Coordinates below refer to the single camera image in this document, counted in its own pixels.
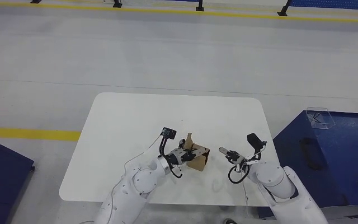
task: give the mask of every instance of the yellow stripe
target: yellow stripe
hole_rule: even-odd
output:
[[[80,135],[80,132],[69,130],[0,128],[0,138],[26,138],[76,142]]]
[[[46,0],[52,2],[73,2],[73,3],[89,3],[89,4],[103,4],[103,1],[87,1],[87,0]]]
[[[29,4],[29,3],[9,3],[0,2],[0,6],[26,6],[40,8],[66,8],[71,10],[100,10],[100,11],[121,11],[121,12],[145,12],[145,13],[168,13],[168,14],[185,14],[185,15],[203,15],[203,16],[224,16],[224,17],[241,17],[241,18],[266,18],[270,20],[294,20],[294,21],[313,21],[313,22],[358,22],[353,18],[317,18],[317,17],[296,17],[296,16],[277,16],[277,15],[255,15],[239,14],[225,12],[196,12],[182,10],[159,10],[147,8],[112,8],[99,6],[66,6],[57,4]]]
[[[152,6],[158,7],[185,7],[185,8],[193,8],[194,5],[190,4],[166,4],[166,3],[154,3]],[[233,7],[233,6],[204,6],[204,8],[213,8],[218,10],[236,10],[236,11],[255,11],[255,12],[271,12],[276,13],[281,10],[277,8],[276,10],[263,9],[263,8],[244,8],[244,7]],[[356,12],[323,12],[323,11],[312,11],[312,10],[292,10],[288,9],[288,13],[295,14],[315,14],[315,15],[341,15],[341,16],[358,16]]]

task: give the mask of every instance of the metal stand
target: metal stand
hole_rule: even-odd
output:
[[[197,12],[203,12],[204,8],[202,7],[202,0],[199,0],[199,6],[196,7]]]
[[[122,3],[120,3],[119,0],[114,0],[113,8],[121,8],[121,7],[122,7]]]
[[[288,0],[286,5],[282,8],[281,12],[277,12],[277,14],[279,14],[279,16],[287,16],[286,11],[289,8],[291,2],[292,0]]]

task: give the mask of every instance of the gray floor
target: gray floor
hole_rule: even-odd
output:
[[[81,130],[100,92],[255,97],[273,137],[308,106],[358,112],[356,24],[8,7],[0,21],[0,127]],[[37,167],[11,223],[93,218],[98,203],[58,195],[76,143],[0,142]],[[152,205],[137,223],[254,215]]]

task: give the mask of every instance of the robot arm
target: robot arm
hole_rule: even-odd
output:
[[[148,203],[148,197],[156,188],[158,180],[172,173],[174,166],[182,165],[192,161],[208,150],[184,150],[183,140],[179,148],[164,154],[167,139],[174,139],[175,130],[163,128],[163,136],[159,147],[159,156],[148,166],[132,167],[121,177],[121,180],[113,187],[95,218],[95,224],[132,224]]]
[[[228,161],[235,164],[228,175],[230,181],[238,184],[248,177],[256,183],[276,219],[282,224],[327,224],[321,209],[297,174],[288,166],[282,168],[277,164],[260,161],[261,156],[258,155],[261,155],[263,151],[261,149],[266,147],[266,142],[261,142],[255,134],[248,135],[248,141],[255,149],[255,154],[251,158],[245,158],[223,147],[219,148]],[[230,173],[234,169],[237,172],[244,172],[245,176],[239,181],[232,181]],[[286,201],[278,202],[275,197]]]

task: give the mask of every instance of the dark blue platform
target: dark blue platform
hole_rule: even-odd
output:
[[[0,145],[0,224],[5,224],[33,160]]]
[[[302,111],[276,138],[281,166],[290,166],[320,208],[358,206],[358,114],[330,112],[336,125],[314,129]],[[267,207],[259,217],[271,217]]]

